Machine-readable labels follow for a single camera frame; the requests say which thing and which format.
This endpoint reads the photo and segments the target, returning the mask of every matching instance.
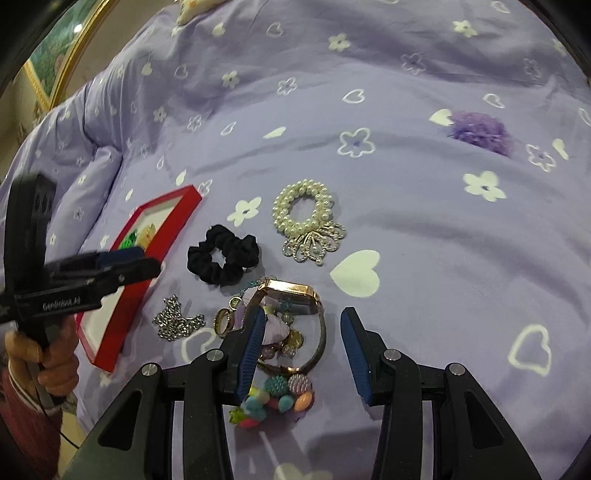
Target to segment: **green decoration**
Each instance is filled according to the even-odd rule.
[[[238,425],[242,420],[246,420],[248,417],[242,411],[240,407],[234,408],[234,410],[230,410],[230,423],[232,425]]]

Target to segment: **human hand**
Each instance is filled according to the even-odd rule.
[[[60,336],[45,352],[37,342],[19,332],[8,332],[4,343],[13,379],[34,400],[37,399],[37,393],[27,362],[42,363],[46,368],[39,373],[37,381],[51,395],[65,397],[78,384],[77,371],[80,362],[74,355],[78,336],[73,316],[64,320]]]

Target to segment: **finger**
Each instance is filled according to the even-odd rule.
[[[58,387],[76,376],[78,365],[80,365],[80,362],[73,356],[65,364],[39,373],[37,379],[46,388]]]
[[[56,397],[67,397],[72,391],[74,387],[78,384],[78,374],[74,378],[71,378],[66,383],[62,385],[58,385],[56,387],[48,387],[46,388],[47,392],[51,395],[55,395]]]
[[[43,353],[43,365],[45,368],[53,368],[65,364],[77,346],[76,322],[73,317],[68,317],[61,329],[60,337]]]
[[[8,356],[36,364],[41,361],[42,353],[39,344],[22,333],[8,332],[4,337],[4,344]]]

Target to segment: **red sleeve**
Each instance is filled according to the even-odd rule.
[[[40,480],[57,475],[60,456],[61,412],[52,415],[51,423],[44,414],[27,407],[17,396],[8,368],[2,372],[5,401],[0,402],[0,415]]]

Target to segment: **pink bead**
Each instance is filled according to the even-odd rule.
[[[254,427],[258,427],[260,424],[260,421],[256,421],[253,419],[244,419],[238,424],[238,426],[242,429],[253,429]]]

